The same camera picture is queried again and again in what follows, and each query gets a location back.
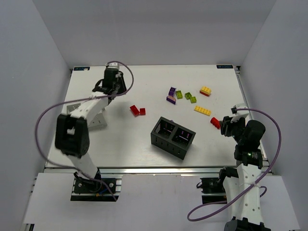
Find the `gray wall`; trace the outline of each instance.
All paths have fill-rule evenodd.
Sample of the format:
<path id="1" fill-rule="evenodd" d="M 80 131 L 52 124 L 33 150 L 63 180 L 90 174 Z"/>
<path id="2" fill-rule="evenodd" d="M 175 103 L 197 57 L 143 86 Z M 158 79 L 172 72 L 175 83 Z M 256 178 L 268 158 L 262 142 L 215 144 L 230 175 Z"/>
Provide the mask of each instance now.
<path id="1" fill-rule="evenodd" d="M 69 69 L 31 0 L 0 4 L 0 226 L 20 229 L 34 177 L 44 161 L 34 145 L 34 125 L 50 104 L 61 101 Z M 51 144 L 56 110 L 44 119 L 40 140 Z"/>
<path id="2" fill-rule="evenodd" d="M 242 64 L 275 0 L 33 0 L 69 67 Z"/>
<path id="3" fill-rule="evenodd" d="M 241 68 L 248 103 L 272 115 L 282 130 L 282 149 L 274 171 L 283 176 L 303 230 L 308 230 L 308 1 L 278 0 Z M 263 139 L 269 159 L 277 131 L 269 120 Z"/>

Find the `yellow lego brick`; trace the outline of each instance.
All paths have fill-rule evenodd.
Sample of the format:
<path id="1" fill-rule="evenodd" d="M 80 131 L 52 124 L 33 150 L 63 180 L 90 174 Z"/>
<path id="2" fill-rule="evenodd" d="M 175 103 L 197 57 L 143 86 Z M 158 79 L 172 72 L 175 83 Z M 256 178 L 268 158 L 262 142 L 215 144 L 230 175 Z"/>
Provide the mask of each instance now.
<path id="1" fill-rule="evenodd" d="M 200 89 L 200 92 L 203 92 L 203 93 L 205 93 L 205 94 L 207 94 L 207 95 L 210 95 L 211 94 L 211 92 L 212 92 L 212 90 L 210 89 L 210 88 L 208 88 L 208 87 L 202 87 L 201 89 Z"/>
<path id="2" fill-rule="evenodd" d="M 207 116 L 210 116 L 211 113 L 212 113 L 210 110 L 205 109 L 205 108 L 202 108 L 202 107 L 200 107 L 200 106 L 196 106 L 196 107 L 194 108 L 194 111 L 200 112 L 200 113 L 202 113 L 202 114 L 204 114 L 204 115 L 207 115 Z"/>

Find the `red block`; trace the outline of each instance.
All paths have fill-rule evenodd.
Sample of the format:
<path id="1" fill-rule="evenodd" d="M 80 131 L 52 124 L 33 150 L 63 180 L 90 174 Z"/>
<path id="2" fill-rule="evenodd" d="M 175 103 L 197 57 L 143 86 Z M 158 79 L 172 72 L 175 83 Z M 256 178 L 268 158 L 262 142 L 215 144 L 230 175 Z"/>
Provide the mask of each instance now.
<path id="1" fill-rule="evenodd" d="M 134 114 L 134 116 L 139 116 L 140 112 L 138 111 L 138 108 L 135 105 L 132 105 L 130 109 L 131 112 Z"/>
<path id="2" fill-rule="evenodd" d="M 140 108 L 140 115 L 141 116 L 145 116 L 145 108 Z"/>
<path id="3" fill-rule="evenodd" d="M 199 91 L 201 94 L 203 94 L 203 95 L 206 95 L 206 96 L 210 96 L 210 95 L 208 95 L 208 94 L 205 94 L 204 92 L 202 92 L 202 91 Z"/>
<path id="4" fill-rule="evenodd" d="M 215 117 L 211 119 L 211 124 L 213 124 L 217 129 L 220 129 L 219 121 Z"/>

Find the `green block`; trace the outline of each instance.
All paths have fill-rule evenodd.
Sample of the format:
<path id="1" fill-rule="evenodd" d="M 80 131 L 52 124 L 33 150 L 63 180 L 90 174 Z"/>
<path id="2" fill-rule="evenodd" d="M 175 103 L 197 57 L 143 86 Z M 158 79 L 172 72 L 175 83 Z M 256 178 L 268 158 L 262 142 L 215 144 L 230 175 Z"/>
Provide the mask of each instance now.
<path id="1" fill-rule="evenodd" d="M 189 100 L 190 98 L 191 98 L 191 94 L 190 94 L 190 92 L 187 92 L 186 94 L 185 94 L 185 98 L 187 99 L 187 100 Z"/>
<path id="2" fill-rule="evenodd" d="M 192 97 L 191 97 L 191 103 L 196 103 L 196 102 L 197 102 L 196 97 L 195 97 L 195 96 L 192 96 Z"/>
<path id="3" fill-rule="evenodd" d="M 180 91 L 180 90 L 177 90 L 176 92 L 175 92 L 175 94 L 177 95 L 177 99 L 179 100 L 179 99 L 183 99 L 183 95 L 182 95 L 182 92 Z"/>

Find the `black box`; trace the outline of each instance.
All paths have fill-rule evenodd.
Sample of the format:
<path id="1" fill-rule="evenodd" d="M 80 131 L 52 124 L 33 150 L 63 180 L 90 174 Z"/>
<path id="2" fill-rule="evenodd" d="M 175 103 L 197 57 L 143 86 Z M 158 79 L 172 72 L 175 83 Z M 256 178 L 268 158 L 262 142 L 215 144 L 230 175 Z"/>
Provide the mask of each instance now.
<path id="1" fill-rule="evenodd" d="M 195 134 L 179 124 L 160 117 L 151 132 L 151 144 L 183 160 Z"/>

